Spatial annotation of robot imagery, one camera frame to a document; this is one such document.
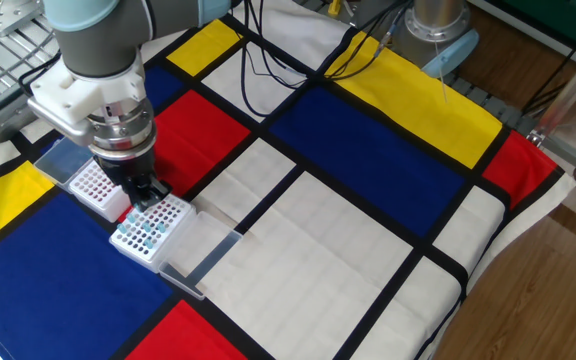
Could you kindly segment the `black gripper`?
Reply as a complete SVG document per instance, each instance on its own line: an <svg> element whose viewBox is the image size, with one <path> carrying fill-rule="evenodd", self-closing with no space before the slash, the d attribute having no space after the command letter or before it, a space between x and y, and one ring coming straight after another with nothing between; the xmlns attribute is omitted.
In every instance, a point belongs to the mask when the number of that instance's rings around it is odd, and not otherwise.
<svg viewBox="0 0 576 360"><path fill-rule="evenodd" d="M164 200L172 187L157 178L154 147L111 151L92 146L94 159L107 177L122 186L134 208L143 212Z"/></svg>

